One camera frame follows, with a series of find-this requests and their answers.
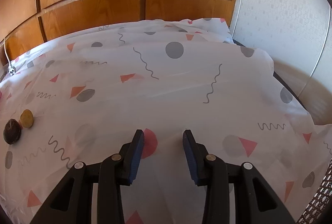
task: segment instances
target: dark round fruit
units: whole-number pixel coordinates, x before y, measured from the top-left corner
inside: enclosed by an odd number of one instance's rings
[[[7,144],[13,144],[21,136],[21,126],[15,119],[10,119],[3,130],[3,138]]]

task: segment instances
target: yellow fruit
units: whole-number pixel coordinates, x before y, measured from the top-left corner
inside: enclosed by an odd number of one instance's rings
[[[20,117],[20,122],[24,128],[30,128],[34,123],[34,116],[30,110],[24,110]]]

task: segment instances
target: silver screw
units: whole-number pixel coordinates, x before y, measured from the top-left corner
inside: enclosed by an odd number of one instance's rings
[[[216,159],[216,157],[213,154],[208,154],[208,155],[206,155],[206,159],[209,161],[214,161]]]
[[[114,160],[114,161],[120,160],[121,158],[122,157],[121,157],[120,154],[114,154],[114,155],[112,155],[112,160]]]
[[[84,166],[83,162],[76,162],[74,165],[75,169],[81,169],[83,168],[83,166]]]
[[[243,167],[244,167],[245,169],[247,169],[247,170],[251,170],[252,167],[253,167],[253,165],[252,165],[251,163],[249,163],[249,162],[246,162],[246,163],[243,165]]]

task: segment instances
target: zigzag line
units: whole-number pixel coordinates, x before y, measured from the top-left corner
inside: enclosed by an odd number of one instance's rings
[[[54,147],[54,149],[53,149],[53,152],[54,153],[57,153],[57,152],[59,152],[60,150],[62,150],[62,154],[61,154],[61,157],[60,157],[60,159],[61,159],[61,161],[65,161],[66,159],[68,159],[68,161],[67,161],[67,164],[66,164],[66,167],[67,167],[67,169],[70,169],[69,167],[68,167],[68,163],[70,162],[70,158],[69,157],[66,157],[66,158],[62,158],[63,157],[63,155],[64,155],[64,148],[62,147],[62,148],[59,148],[57,151],[55,150],[56,149],[56,147],[58,146],[58,141],[57,140],[54,140],[52,143],[49,143],[48,142],[48,144],[49,145],[51,145],[51,144],[53,144],[53,143],[56,143],[56,145],[55,145],[55,147]]]
[[[328,150],[330,150],[330,155],[332,155],[332,153],[331,153],[331,148],[329,148],[329,145],[328,145],[328,144],[326,144],[326,148],[327,148]]]
[[[34,153],[31,153],[31,154],[30,154],[30,157],[29,157],[29,160],[27,159],[26,156],[23,158],[23,161],[20,161],[20,160],[19,160],[21,166],[22,166],[22,167],[24,166],[24,160],[26,160],[26,161],[30,164],[30,162],[31,162],[31,157],[34,156],[34,157],[36,158],[36,157],[38,156],[38,150],[39,150],[39,149],[40,149],[40,151],[41,151],[42,153],[44,153],[44,152],[46,151],[46,148],[45,148],[44,151],[43,151],[40,147],[38,147],[38,148],[37,148],[36,155],[34,155]]]
[[[151,70],[149,70],[149,69],[147,68],[147,63],[142,59],[142,54],[141,54],[140,52],[136,51],[136,50],[135,50],[135,47],[133,47],[132,49],[134,49],[134,51],[135,51],[136,53],[139,53],[139,56],[140,56],[140,58],[141,58],[141,61],[145,63],[145,69],[146,69],[147,71],[150,71],[150,72],[151,72],[151,77],[159,80],[159,78],[152,76],[152,75],[153,75],[153,71],[151,71]]]
[[[108,26],[109,26],[109,25],[105,25],[105,26],[103,26],[102,28],[98,28],[98,30],[99,30],[99,31],[104,30],[105,27],[108,28]]]
[[[37,96],[36,97],[39,97],[39,98],[42,98],[42,97],[44,97],[45,99],[47,99],[47,98],[51,98],[51,95],[50,94],[48,94],[47,95],[47,93],[44,93],[44,92],[38,92],[38,94],[37,94]]]
[[[216,78],[220,75],[220,66],[221,65],[222,64],[219,65],[219,73],[215,76],[215,81],[211,83],[212,91],[206,94],[207,102],[203,102],[203,103],[209,103],[210,102],[209,95],[214,92],[213,84],[215,84],[217,82]]]
[[[121,35],[121,37],[119,38],[119,41],[122,41],[123,42],[123,44],[125,44],[126,43],[126,41],[124,41],[124,40],[121,40],[121,38],[123,37],[123,34],[121,34],[121,33],[118,33],[119,35]]]
[[[98,65],[103,65],[104,63],[107,64],[106,61],[103,62],[103,63],[100,63],[99,61],[98,61],[98,62],[94,62],[94,61],[81,61],[80,63],[84,63],[84,64],[86,64],[86,63],[91,63],[92,65],[93,65],[93,64],[97,64],[97,63],[98,63]]]
[[[277,124],[277,127],[275,127],[272,123],[270,123],[270,127],[268,127],[268,125],[267,125],[266,123],[263,123],[263,124],[262,124],[262,127],[263,127],[263,128],[261,128],[260,124],[259,124],[259,123],[257,123],[257,124],[258,124],[259,128],[260,128],[262,131],[264,130],[264,125],[267,127],[267,129],[268,129],[269,131],[272,129],[272,126],[273,126],[273,128],[275,128],[276,130],[278,129],[278,127],[284,129],[285,126],[286,126],[286,124],[283,124],[283,126],[280,126],[279,124]]]

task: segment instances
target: perforated brown mesh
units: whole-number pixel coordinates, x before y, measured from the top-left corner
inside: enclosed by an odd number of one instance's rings
[[[317,193],[314,195],[311,202],[307,205],[297,223],[315,224],[330,198],[332,198],[332,160],[329,164],[323,181],[318,188]]]

